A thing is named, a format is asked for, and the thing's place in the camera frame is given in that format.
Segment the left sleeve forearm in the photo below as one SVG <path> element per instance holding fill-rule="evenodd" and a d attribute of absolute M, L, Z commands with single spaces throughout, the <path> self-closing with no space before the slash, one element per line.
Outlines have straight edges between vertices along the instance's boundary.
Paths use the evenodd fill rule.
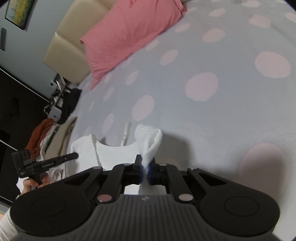
<path fill-rule="evenodd" d="M 7 210 L 4 216 L 1 218 L 0 223 L 0 239 L 1 241 L 9 241 L 18 235 L 16 227 L 11 219 L 11 208 Z"/>

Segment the person left hand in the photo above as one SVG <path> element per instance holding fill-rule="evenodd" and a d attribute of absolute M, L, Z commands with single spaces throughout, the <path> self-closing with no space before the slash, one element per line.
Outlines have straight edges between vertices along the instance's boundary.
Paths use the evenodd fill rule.
<path fill-rule="evenodd" d="M 39 184 L 38 182 L 36 182 L 35 180 L 33 180 L 32 178 L 26 179 L 23 181 L 23 191 L 21 193 L 21 195 L 26 194 L 28 192 L 30 192 L 32 190 L 32 187 L 39 189 L 42 188 L 46 185 L 50 184 L 50 178 L 49 175 L 46 174 L 43 178 L 42 178 L 42 183 Z"/>

